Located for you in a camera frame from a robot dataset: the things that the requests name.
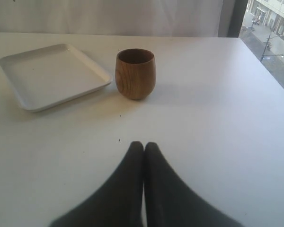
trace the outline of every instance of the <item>white curtain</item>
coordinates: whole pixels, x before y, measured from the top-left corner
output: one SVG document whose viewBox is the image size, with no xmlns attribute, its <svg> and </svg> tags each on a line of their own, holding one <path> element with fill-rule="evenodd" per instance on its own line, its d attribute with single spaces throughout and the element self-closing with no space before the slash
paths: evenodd
<svg viewBox="0 0 284 227">
<path fill-rule="evenodd" d="M 207 36 L 223 0 L 0 0 L 0 32 Z"/>
</svg>

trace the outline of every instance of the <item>building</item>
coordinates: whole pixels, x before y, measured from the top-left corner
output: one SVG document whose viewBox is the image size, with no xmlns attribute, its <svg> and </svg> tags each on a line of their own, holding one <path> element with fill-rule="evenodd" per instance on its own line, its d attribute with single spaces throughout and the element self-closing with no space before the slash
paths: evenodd
<svg viewBox="0 0 284 227">
<path fill-rule="evenodd" d="M 249 0 L 248 11 L 284 40 L 284 0 Z"/>
</svg>

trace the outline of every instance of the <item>wooden cup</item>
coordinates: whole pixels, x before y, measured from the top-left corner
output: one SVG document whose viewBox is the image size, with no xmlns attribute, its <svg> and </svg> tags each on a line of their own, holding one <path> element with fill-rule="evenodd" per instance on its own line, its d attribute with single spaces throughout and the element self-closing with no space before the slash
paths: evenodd
<svg viewBox="0 0 284 227">
<path fill-rule="evenodd" d="M 153 53 L 143 49 L 121 51 L 116 60 L 115 82 L 125 97 L 133 100 L 146 98 L 156 84 Z"/>
</svg>

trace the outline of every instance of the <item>white table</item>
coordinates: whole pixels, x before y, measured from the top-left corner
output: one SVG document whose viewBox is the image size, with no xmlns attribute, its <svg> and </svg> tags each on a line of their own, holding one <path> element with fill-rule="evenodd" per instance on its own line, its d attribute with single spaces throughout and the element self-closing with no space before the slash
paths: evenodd
<svg viewBox="0 0 284 227">
<path fill-rule="evenodd" d="M 0 69 L 0 227 L 48 226 L 133 140 L 157 142 L 192 189 L 245 226 L 284 227 L 284 90 L 240 39 L 0 33 L 0 58 L 59 43 L 111 74 L 119 50 L 151 50 L 157 84 L 141 102 L 112 83 L 29 113 Z"/>
</svg>

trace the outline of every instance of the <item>street lamp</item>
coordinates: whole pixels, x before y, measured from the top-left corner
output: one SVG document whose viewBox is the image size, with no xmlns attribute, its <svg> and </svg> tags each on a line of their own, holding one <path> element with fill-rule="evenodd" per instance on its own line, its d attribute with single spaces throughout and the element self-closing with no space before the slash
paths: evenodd
<svg viewBox="0 0 284 227">
<path fill-rule="evenodd" d="M 266 45 L 265 45 L 263 54 L 262 54 L 262 56 L 261 56 L 260 62 L 262 62 L 262 60 L 263 60 L 264 57 L 266 56 L 266 55 L 265 55 L 265 51 L 266 51 L 266 48 L 267 48 L 267 46 L 268 46 L 269 40 L 274 39 L 274 38 L 276 38 L 276 37 L 281 37 L 282 35 L 276 35 L 276 36 L 274 36 L 274 37 L 272 37 L 272 38 L 270 38 L 270 36 L 271 36 L 271 34 L 269 34 L 269 37 L 267 38 L 267 42 L 266 42 Z M 268 55 L 268 56 L 281 56 L 281 58 L 283 58 L 283 57 L 284 57 L 284 54 L 272 54 L 272 55 Z"/>
</svg>

